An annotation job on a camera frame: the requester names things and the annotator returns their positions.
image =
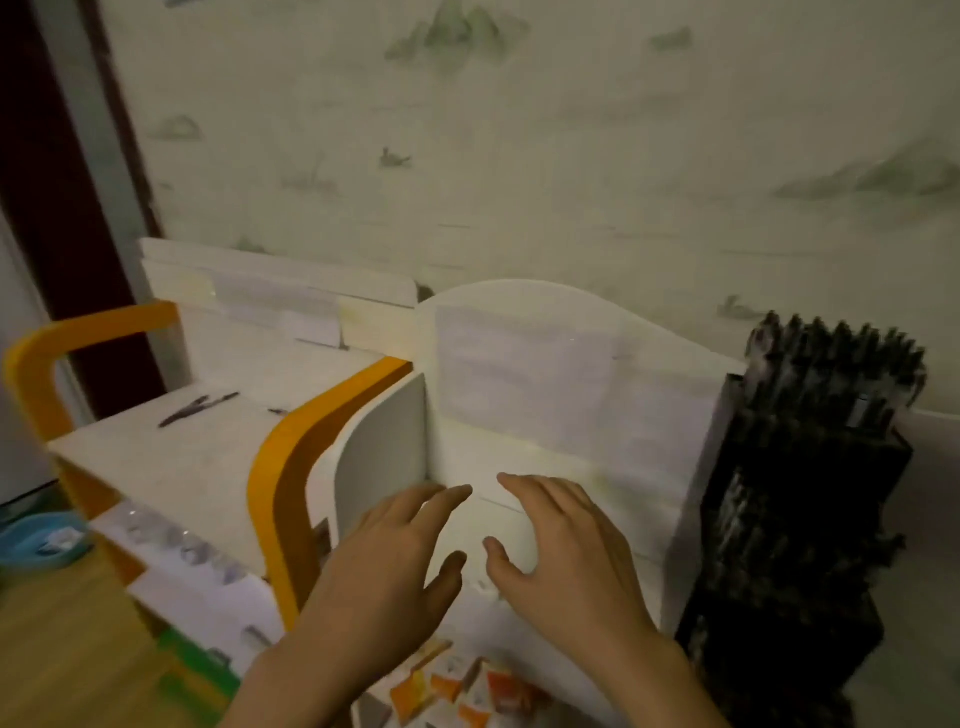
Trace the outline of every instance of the blue container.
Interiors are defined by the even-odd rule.
[[[55,531],[74,528],[84,534],[75,546],[44,554],[43,546]],[[38,513],[27,516],[0,532],[0,567],[17,570],[59,569],[90,551],[92,543],[86,522],[75,513]]]

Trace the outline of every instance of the paper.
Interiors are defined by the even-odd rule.
[[[437,347],[441,414],[595,463],[609,485],[684,502],[722,380],[641,370],[609,333],[466,308],[438,308]]]
[[[593,454],[608,482],[684,500],[721,386],[678,376],[619,377],[597,423]]]
[[[290,338],[340,348],[336,297],[301,285],[213,273],[217,302],[230,318],[276,328]]]
[[[456,420],[589,456],[619,341],[609,334],[442,306],[441,411]]]

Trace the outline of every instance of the hand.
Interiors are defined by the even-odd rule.
[[[537,568],[524,574],[495,538],[484,540],[487,573],[514,610],[605,687],[660,639],[626,538],[569,480],[497,476],[520,501],[537,536]]]
[[[462,551],[424,582],[441,530],[471,493],[425,483],[364,514],[331,554],[300,621],[257,658],[222,725],[328,725],[417,651],[463,586]]]
[[[449,554],[423,584],[440,532],[472,491],[424,483],[389,497],[333,551],[294,633],[323,646],[347,692],[393,671],[437,631],[463,586],[467,555]]]

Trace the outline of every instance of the wall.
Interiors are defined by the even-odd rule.
[[[16,341],[50,321],[0,208],[0,360]],[[77,425],[91,421],[82,390],[62,360],[54,374],[58,392]],[[0,505],[54,480],[53,464],[30,430],[7,387],[0,385]]]
[[[167,235],[552,279],[732,356],[770,308],[898,326],[960,410],[960,6],[485,0],[458,45],[439,2],[103,0]]]
[[[110,236],[138,303],[152,301],[137,241],[149,235],[76,0],[34,0],[34,15],[80,140]],[[147,334],[167,389],[188,381],[176,339]]]

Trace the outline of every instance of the dark red door frame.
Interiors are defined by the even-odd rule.
[[[0,204],[55,321],[134,303],[29,0],[0,2]],[[72,361],[97,417],[165,392],[143,335]]]

